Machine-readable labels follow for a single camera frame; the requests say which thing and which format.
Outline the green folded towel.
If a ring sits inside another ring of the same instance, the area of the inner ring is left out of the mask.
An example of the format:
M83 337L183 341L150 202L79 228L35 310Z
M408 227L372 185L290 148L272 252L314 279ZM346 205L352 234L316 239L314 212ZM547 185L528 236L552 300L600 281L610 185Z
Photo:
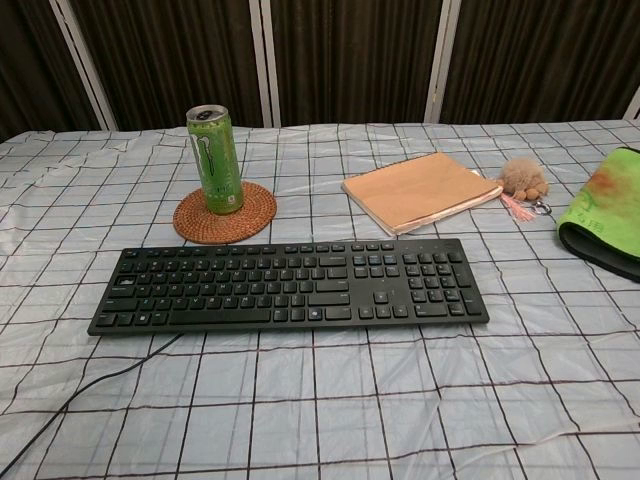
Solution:
M640 283L640 150L613 150L576 194L557 231L569 252Z

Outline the round woven rattan coaster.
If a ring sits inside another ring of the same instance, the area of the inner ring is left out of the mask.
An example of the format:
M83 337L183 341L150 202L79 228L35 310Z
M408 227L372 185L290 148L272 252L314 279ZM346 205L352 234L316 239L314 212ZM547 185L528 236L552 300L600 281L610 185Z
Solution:
M243 181L244 204L236 212L211 213L199 188L187 195L173 214L175 231L184 239L205 245L230 244L261 232L275 217L274 195L263 186Z

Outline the green energy drink can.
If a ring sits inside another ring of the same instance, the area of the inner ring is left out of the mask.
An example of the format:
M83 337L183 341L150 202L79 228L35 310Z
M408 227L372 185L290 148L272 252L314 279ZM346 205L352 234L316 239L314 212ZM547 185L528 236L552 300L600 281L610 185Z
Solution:
M226 215L244 203L229 112L221 105L199 105L186 112L186 125L207 208Z

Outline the checked plastic tablecloth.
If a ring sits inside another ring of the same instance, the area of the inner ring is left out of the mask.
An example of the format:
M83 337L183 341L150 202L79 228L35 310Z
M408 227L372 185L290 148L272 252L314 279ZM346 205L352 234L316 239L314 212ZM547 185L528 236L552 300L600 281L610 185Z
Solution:
M198 187L183 128L0 142L0 480L640 480L640 284L578 259L556 224L640 120L236 128L277 214L260 243L384 232L344 178L445 152L485 176L538 160L550 215L499 201L456 237L485 325L91 337L124 248L178 246Z

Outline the tan paper notebook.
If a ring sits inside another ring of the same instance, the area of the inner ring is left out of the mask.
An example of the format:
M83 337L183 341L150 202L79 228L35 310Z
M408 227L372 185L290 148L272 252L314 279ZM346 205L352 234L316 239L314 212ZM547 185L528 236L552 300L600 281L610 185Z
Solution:
M397 162L344 180L342 189L387 234L398 236L502 193L444 153Z

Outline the dark folding screen panels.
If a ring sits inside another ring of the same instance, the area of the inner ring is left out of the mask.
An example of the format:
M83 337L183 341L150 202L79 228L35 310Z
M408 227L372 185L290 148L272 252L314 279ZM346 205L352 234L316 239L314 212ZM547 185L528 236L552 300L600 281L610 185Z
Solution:
M249 0L69 0L121 130L196 105L263 125ZM268 0L284 125L423 118L444 0ZM462 0L440 119L618 119L640 87L640 0ZM99 120L50 0L0 0L0 142Z

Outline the fluffy beige plush keychain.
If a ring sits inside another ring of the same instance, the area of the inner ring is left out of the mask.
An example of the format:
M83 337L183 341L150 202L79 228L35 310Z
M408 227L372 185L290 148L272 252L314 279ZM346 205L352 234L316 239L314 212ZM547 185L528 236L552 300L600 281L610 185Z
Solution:
M544 202L549 184L542 167L534 160L514 158L507 161L497 182L502 187L501 201L516 220L531 221L537 215L551 214L551 207Z

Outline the black computer keyboard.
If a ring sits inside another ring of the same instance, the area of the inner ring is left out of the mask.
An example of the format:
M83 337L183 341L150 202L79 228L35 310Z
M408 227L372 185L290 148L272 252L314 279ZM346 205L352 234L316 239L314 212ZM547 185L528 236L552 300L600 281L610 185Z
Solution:
M124 250L92 336L485 323L456 239Z

